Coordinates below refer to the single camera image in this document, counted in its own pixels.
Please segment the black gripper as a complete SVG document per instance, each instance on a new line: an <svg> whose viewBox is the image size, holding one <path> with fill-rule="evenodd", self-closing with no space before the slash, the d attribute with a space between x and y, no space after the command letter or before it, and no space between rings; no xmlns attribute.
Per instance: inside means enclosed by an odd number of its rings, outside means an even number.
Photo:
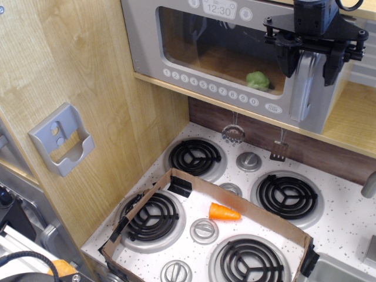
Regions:
<svg viewBox="0 0 376 282"><path fill-rule="evenodd" d="M293 13L266 17L266 42L275 46L282 73L288 78L293 75L300 51L323 53L324 86L333 85L345 62L360 61L364 56L368 32L340 15L340 10L352 12L362 4L363 1L352 6L341 1L294 1ZM331 53L335 48L343 48L344 52Z"/></svg>

